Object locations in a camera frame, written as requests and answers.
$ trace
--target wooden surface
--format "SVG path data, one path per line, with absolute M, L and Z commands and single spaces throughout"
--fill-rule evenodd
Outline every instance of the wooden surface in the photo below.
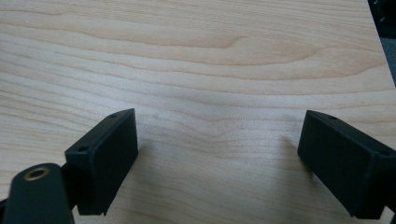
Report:
M 77 223 L 389 223 L 349 217 L 297 156 L 306 109 L 396 148 L 396 91 L 365 0 L 0 2 L 0 198 L 104 116 L 139 157 Z

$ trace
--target gray carpet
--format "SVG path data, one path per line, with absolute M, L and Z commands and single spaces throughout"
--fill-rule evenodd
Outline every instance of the gray carpet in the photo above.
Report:
M 396 86 L 396 39 L 381 38 L 381 44 L 387 56 L 390 72 Z

